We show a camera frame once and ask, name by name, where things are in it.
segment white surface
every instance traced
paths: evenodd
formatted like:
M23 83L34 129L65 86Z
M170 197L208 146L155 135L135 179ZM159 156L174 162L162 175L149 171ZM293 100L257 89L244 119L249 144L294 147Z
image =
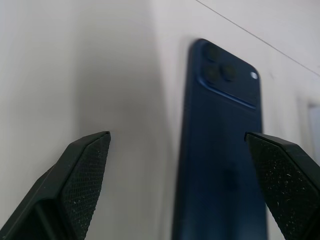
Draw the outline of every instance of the white surface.
M313 142L314 161L320 166L320 107L309 109L310 131Z
M199 1L320 74L319 1Z
M310 150L306 106L320 103L320 77L195 0L0 4L0 225L69 142L110 130L86 239L169 240L197 38L255 66L264 132ZM268 221L269 239L282 239Z

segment smartphone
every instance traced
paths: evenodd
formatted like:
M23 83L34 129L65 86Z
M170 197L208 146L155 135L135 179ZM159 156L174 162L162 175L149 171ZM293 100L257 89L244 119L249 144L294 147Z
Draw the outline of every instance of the smartphone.
M266 240L245 132L262 131L257 70L205 40L190 48L173 240Z

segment textured grip pad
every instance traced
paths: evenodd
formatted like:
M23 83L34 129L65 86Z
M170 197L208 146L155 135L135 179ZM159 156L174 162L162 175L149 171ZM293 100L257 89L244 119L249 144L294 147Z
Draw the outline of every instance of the textured grip pad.
M108 148L108 137L88 145L61 191L61 205L77 240L85 239L96 209Z
M313 176L320 175L318 165L298 145L280 138L248 133L246 141L265 202L285 239L318 239L320 192Z

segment blue smartphone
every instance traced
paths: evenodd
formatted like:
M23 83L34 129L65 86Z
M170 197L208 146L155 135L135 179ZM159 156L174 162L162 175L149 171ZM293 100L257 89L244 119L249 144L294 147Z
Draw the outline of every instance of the blue smartphone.
M261 132L257 70L205 40L190 49L173 240L266 240L246 132Z

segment camera lens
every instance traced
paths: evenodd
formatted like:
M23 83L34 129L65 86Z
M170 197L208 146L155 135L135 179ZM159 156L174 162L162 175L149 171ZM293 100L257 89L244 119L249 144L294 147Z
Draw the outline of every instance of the camera lens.
M219 57L219 49L217 46L213 45L212 43L207 43L204 46L203 50L204 55L208 60L212 62L217 62Z
M219 68L217 65L208 65L203 68L203 77L204 79L214 84L220 77Z
M233 82L236 79L237 72L232 65L222 65L220 71L226 81Z

